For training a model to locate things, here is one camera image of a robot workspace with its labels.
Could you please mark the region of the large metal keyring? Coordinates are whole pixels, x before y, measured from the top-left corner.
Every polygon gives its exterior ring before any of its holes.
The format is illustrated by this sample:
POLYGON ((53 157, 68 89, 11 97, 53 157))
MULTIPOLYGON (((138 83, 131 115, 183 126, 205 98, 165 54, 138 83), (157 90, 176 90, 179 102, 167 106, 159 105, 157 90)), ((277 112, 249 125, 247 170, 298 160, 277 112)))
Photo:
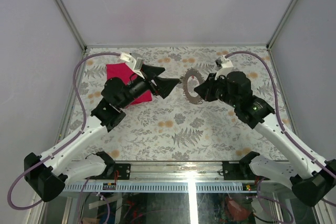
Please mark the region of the large metal keyring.
POLYGON ((188 89, 188 80, 191 77, 195 77, 199 84, 203 84, 204 81, 205 81, 199 71, 197 71, 194 68, 188 69, 187 72, 185 73, 185 75, 181 78, 183 93, 184 93, 184 95, 185 95, 185 97, 186 97, 186 99, 189 103, 191 103, 191 104, 201 104, 202 103, 202 98, 200 97, 200 95, 197 94, 197 96, 194 97, 194 96, 191 95, 191 93, 188 89))

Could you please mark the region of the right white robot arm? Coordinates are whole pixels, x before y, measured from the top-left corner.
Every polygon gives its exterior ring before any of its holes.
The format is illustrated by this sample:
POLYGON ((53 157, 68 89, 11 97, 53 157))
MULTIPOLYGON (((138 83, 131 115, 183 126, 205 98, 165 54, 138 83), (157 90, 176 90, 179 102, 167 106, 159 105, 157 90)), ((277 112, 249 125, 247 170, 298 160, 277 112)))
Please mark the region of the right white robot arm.
POLYGON ((334 188, 335 160, 326 160, 281 125, 274 108, 253 95, 251 81, 243 72, 234 71, 219 78, 211 73, 194 90, 204 101, 220 100, 232 106, 239 120, 270 141, 289 161, 283 165, 252 152, 240 161, 243 178, 255 175, 269 178, 291 189, 309 207, 334 188))

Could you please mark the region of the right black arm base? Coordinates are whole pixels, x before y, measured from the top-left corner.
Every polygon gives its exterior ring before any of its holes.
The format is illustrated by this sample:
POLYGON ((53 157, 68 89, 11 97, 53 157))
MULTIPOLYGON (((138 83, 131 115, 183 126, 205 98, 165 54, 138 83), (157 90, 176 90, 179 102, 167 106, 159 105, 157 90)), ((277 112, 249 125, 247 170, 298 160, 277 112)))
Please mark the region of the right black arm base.
POLYGON ((252 172, 249 164, 253 158, 259 155, 259 153, 251 151, 239 161, 222 161, 224 180, 255 180, 257 176, 252 172))

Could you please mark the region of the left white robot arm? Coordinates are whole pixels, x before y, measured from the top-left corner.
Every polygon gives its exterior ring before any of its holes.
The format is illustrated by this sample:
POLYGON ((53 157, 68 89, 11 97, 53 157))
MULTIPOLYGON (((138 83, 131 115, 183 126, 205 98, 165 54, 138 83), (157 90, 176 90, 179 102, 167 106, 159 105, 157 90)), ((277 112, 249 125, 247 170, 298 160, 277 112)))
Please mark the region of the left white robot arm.
POLYGON ((91 176, 109 179, 115 162, 106 152, 97 152, 81 161, 73 158, 93 140, 112 131, 126 116, 124 109, 146 92, 165 99, 180 83, 177 78, 161 78, 163 67, 142 65, 124 83, 119 77, 108 79, 101 92, 102 99, 85 118, 84 125, 52 148, 24 158, 24 179, 43 202, 55 199, 64 188, 91 176))

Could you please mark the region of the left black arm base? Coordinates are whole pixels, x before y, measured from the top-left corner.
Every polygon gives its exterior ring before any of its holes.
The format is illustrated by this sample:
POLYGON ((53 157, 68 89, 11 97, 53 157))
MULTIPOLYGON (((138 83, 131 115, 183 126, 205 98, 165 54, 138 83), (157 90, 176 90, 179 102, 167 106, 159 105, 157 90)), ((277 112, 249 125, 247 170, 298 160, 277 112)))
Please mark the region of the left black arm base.
POLYGON ((95 176, 95 179, 113 179, 113 180, 129 180, 131 174, 130 163, 116 163, 115 160, 106 152, 97 152, 105 168, 102 174, 95 176))

